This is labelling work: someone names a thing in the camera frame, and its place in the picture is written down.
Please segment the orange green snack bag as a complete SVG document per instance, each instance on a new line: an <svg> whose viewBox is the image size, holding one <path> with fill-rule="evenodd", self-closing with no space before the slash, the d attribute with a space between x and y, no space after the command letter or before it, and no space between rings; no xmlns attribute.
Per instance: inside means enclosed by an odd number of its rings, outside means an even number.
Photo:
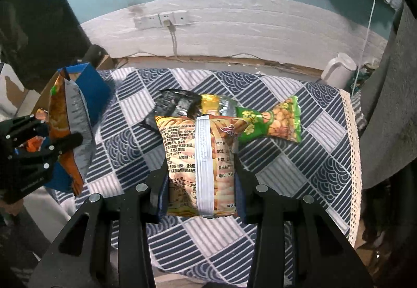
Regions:
<svg viewBox="0 0 417 288"><path fill-rule="evenodd" d="M65 68L58 72L50 90L48 123L51 141L62 146L59 163L78 196L93 160L95 139L84 95Z"/></svg>

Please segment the small green candy packet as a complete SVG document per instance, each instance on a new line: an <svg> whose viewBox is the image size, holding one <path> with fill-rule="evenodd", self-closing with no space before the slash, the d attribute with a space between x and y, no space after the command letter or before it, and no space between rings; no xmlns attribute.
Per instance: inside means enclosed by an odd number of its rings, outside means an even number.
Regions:
<svg viewBox="0 0 417 288"><path fill-rule="evenodd" d="M277 137L296 143L302 141L301 108L296 96L288 97L284 102L264 112L237 107L236 115L251 120L239 136L240 143L248 143L261 137Z"/></svg>

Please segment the yellow fries snack bag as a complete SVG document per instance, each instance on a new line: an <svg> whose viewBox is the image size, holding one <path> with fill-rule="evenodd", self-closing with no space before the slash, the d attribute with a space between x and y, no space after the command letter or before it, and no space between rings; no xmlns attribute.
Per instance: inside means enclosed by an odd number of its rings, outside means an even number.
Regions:
<svg viewBox="0 0 417 288"><path fill-rule="evenodd" d="M234 215L235 153L249 118L156 116L168 165L168 214L206 218Z"/></svg>

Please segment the black snack packet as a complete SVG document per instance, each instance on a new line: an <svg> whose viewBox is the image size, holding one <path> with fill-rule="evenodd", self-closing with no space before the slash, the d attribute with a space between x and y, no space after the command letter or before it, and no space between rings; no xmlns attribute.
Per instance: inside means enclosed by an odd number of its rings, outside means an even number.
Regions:
<svg viewBox="0 0 417 288"><path fill-rule="evenodd" d="M156 116L194 118L199 111L201 95L183 89L163 89L151 112L140 122L150 130L157 131Z"/></svg>

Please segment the gold biscuit packet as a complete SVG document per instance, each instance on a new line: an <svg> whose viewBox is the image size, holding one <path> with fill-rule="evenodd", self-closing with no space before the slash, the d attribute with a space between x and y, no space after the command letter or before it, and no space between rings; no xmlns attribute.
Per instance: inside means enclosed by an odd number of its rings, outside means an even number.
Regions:
<svg viewBox="0 0 417 288"><path fill-rule="evenodd" d="M215 94L201 95L201 115L235 117L236 107L237 102L227 96Z"/></svg>

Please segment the navy white patterned tablecloth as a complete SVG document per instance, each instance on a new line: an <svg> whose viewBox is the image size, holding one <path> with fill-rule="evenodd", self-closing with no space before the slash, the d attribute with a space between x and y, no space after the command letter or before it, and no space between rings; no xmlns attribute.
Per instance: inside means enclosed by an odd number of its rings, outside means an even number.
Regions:
<svg viewBox="0 0 417 288"><path fill-rule="evenodd" d="M246 109L266 111L296 96L301 142L258 138L239 157L258 181L281 195L311 195L351 243L358 232L360 170L349 95L286 77L187 69L122 68L102 71L112 97L95 134L96 151L79 195L53 192L74 214L89 195L121 195L162 164L161 137L141 125L163 89L225 95ZM164 217L147 227L158 269L205 282L246 285L256 228L238 217Z"/></svg>

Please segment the cardboard box with blue rim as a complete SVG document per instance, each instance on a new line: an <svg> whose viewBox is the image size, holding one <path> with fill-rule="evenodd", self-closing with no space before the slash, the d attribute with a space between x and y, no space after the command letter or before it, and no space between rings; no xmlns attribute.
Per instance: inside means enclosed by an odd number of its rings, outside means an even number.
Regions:
<svg viewBox="0 0 417 288"><path fill-rule="evenodd" d="M95 152L93 128L107 106L111 90L89 63L59 69L40 94L33 113L47 123L42 145L61 145L46 186L81 194Z"/></svg>

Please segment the large black panel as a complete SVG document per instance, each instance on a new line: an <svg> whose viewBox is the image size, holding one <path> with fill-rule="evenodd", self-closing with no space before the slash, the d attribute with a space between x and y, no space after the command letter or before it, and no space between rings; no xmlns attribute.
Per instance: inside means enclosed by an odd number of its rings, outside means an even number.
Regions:
<svg viewBox="0 0 417 288"><path fill-rule="evenodd" d="M25 88L42 91L90 46L67 0L1 0L1 61Z"/></svg>

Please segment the grey hanging jacket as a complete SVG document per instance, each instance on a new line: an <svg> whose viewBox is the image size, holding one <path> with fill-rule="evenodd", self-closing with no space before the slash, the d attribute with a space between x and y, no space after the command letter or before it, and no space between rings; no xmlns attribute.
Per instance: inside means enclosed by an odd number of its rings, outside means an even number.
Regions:
<svg viewBox="0 0 417 288"><path fill-rule="evenodd" d="M371 188L416 158L416 18L396 13L379 68L360 90L367 125L360 137L363 188Z"/></svg>

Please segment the white mug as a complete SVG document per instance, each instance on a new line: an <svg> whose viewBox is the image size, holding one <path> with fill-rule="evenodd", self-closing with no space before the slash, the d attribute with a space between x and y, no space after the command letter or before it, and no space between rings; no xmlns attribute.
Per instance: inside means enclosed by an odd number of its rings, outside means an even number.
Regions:
<svg viewBox="0 0 417 288"><path fill-rule="evenodd" d="M331 59L321 74L321 81L331 87L344 89L357 70L355 61L345 53Z"/></svg>

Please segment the white wall socket strip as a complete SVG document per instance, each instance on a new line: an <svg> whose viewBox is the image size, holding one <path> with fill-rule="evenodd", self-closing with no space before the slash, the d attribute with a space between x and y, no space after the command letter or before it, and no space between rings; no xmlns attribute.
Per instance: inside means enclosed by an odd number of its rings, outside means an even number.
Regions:
<svg viewBox="0 0 417 288"><path fill-rule="evenodd" d="M191 23L189 13L186 10L176 10L134 18L134 25L139 30L190 25Z"/></svg>

